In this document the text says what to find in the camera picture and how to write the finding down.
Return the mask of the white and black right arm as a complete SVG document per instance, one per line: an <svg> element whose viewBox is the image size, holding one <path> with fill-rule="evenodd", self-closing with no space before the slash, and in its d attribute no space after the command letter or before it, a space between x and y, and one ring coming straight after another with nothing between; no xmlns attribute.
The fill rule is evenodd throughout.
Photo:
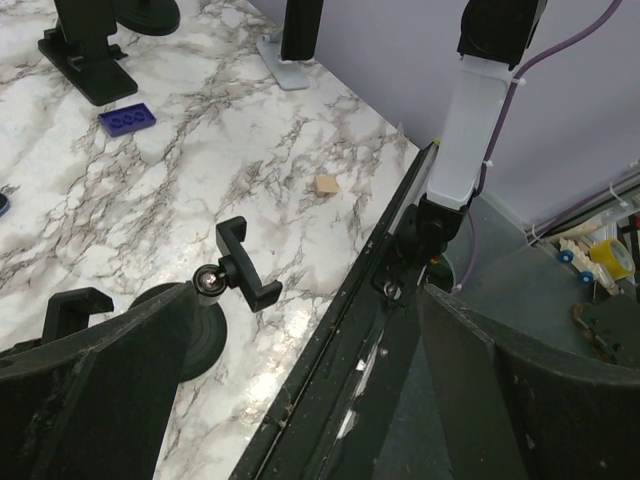
<svg viewBox="0 0 640 480"><path fill-rule="evenodd" d="M451 104L419 202L396 233L396 251L410 265L441 255L465 218L513 70L546 7L544 1L470 1L461 18L461 55Z"/></svg>

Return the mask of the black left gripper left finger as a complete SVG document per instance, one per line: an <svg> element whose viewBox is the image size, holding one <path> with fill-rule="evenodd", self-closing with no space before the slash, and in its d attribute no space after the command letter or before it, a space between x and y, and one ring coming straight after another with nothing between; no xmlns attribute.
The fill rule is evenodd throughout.
<svg viewBox="0 0 640 480"><path fill-rule="evenodd" d="M150 479L190 342L177 283L116 317L1 357L4 479Z"/></svg>

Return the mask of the black mounting rail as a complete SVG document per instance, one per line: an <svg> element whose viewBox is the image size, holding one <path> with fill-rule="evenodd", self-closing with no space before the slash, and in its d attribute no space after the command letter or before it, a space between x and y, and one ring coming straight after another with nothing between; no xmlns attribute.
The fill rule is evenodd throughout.
<svg viewBox="0 0 640 480"><path fill-rule="evenodd" d="M437 148L431 143L411 163L231 478L322 477L363 376L357 367L374 362L387 321L404 312L400 301L375 287L374 275Z"/></svg>

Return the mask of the black round-base phone stand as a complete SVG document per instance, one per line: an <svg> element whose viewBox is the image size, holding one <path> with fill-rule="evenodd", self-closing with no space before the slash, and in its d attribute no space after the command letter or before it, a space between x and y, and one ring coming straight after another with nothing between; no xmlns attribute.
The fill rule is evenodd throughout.
<svg viewBox="0 0 640 480"><path fill-rule="evenodd" d="M1 352L8 357L62 339L88 327L91 315L114 311L110 296L93 287L54 294L48 301L42 336Z"/></svg>

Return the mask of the tall black round phone stand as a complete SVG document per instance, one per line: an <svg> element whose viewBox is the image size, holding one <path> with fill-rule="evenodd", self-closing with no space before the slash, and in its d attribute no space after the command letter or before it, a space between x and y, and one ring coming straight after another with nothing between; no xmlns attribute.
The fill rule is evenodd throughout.
<svg viewBox="0 0 640 480"><path fill-rule="evenodd" d="M175 0L113 0L116 21L123 27L148 36L174 33L181 21Z"/></svg>

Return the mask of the silver phone stand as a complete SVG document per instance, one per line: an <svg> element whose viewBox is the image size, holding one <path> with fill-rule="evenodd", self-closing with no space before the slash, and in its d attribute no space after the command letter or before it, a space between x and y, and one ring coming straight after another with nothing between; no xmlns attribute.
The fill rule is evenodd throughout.
<svg viewBox="0 0 640 480"><path fill-rule="evenodd" d="M263 35L257 42L257 49L266 67L284 91L305 90L310 87L309 79L297 61L280 58L281 34Z"/></svg>

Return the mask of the small wooden block right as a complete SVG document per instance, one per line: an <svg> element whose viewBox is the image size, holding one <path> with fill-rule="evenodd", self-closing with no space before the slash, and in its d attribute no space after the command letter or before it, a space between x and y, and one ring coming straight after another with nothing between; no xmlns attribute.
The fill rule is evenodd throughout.
<svg viewBox="0 0 640 480"><path fill-rule="evenodd" d="M330 175L316 175L314 190L318 197L334 196L339 192L339 185L335 177Z"/></svg>

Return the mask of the black folding phone stand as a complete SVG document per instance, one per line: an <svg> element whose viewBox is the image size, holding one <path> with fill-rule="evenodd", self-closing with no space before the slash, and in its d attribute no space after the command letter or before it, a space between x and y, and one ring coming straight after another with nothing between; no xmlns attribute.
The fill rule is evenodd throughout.
<svg viewBox="0 0 640 480"><path fill-rule="evenodd" d="M138 91L138 84L118 64L127 57L108 38L117 32L108 0L55 0L56 26L43 32L39 51L95 106Z"/></svg>

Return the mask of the black smartphone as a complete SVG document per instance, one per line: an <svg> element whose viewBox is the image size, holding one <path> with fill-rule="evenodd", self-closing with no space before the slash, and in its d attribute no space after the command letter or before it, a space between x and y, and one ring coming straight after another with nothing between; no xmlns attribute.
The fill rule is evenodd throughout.
<svg viewBox="0 0 640 480"><path fill-rule="evenodd" d="M323 5L323 0L287 1L280 49L283 61L308 61L314 57Z"/></svg>

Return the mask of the yellow tape roll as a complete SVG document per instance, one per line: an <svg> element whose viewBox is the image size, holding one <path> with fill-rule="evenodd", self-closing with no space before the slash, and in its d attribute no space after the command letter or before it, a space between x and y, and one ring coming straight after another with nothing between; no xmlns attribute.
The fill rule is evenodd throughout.
<svg viewBox="0 0 640 480"><path fill-rule="evenodd" d="M600 264L614 281L633 276L635 262L629 250L617 239L607 239L589 249L593 262Z"/></svg>

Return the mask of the purple rectangular plate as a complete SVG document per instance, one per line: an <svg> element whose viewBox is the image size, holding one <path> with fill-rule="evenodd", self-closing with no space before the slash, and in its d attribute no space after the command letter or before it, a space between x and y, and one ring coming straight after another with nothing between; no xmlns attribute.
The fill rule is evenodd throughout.
<svg viewBox="0 0 640 480"><path fill-rule="evenodd" d="M98 120L110 137L127 135L156 124L155 116L144 103L101 113Z"/></svg>

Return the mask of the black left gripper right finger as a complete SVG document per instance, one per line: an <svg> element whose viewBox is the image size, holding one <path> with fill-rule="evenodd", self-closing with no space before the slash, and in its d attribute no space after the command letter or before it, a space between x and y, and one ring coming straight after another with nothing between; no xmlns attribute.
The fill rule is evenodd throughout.
<svg viewBox="0 0 640 480"><path fill-rule="evenodd" d="M419 318L455 478L638 478L638 370L556 349L434 285Z"/></svg>

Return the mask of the blue-edged smartphone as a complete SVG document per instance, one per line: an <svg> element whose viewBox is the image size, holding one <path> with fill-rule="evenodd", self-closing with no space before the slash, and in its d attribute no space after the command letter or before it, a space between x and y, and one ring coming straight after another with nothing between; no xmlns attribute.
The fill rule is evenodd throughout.
<svg viewBox="0 0 640 480"><path fill-rule="evenodd" d="M4 194L0 194L0 216L8 211L9 206L9 199Z"/></svg>

